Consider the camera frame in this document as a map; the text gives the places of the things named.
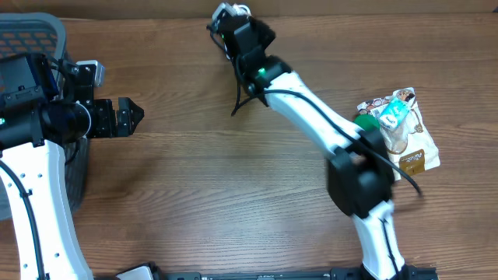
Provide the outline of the green lid jar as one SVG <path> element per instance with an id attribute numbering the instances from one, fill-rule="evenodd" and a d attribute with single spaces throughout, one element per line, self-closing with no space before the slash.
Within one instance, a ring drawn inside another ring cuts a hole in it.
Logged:
<path id="1" fill-rule="evenodd" d="M 379 130 L 381 128 L 378 120 L 369 114 L 359 114 L 353 122 L 365 131 Z"/>

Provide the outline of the blue tissue pack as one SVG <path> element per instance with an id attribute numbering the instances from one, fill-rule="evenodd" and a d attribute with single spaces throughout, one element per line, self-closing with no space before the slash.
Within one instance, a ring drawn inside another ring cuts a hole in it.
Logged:
<path id="1" fill-rule="evenodd" d="M 378 120 L 381 126 L 394 131 L 409 114 L 409 99 L 391 96 L 386 107 L 381 111 Z"/>

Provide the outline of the beige snack pouch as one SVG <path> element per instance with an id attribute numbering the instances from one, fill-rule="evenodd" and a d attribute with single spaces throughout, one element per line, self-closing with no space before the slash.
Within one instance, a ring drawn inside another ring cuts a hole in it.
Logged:
<path id="1" fill-rule="evenodd" d="M 409 114 L 394 131 L 380 128 L 390 161 L 409 176 L 438 167 L 439 149 L 423 123 L 414 88 L 396 89 L 390 96 L 364 101 L 356 109 L 359 114 L 369 114 L 377 119 L 391 96 L 407 97 Z"/>

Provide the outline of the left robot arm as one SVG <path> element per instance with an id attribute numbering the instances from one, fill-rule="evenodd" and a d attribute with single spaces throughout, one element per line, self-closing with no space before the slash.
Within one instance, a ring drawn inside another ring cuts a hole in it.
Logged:
<path id="1" fill-rule="evenodd" d="M 144 117 L 129 98 L 96 100 L 105 68 L 48 54 L 1 60 L 1 180 L 23 279 L 91 279 L 66 192 L 64 147 L 83 138 L 128 137 Z"/>

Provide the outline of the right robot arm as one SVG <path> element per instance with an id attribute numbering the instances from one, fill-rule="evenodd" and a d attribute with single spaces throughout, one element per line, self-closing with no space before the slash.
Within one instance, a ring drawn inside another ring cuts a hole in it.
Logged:
<path id="1" fill-rule="evenodd" d="M 392 218 L 395 182 L 384 140 L 333 111 L 281 58 L 265 53 L 275 33 L 252 16 L 215 16 L 211 31 L 221 37 L 245 100 L 260 100 L 294 123 L 324 154 L 328 194 L 356 227 L 366 279 L 407 279 Z"/>

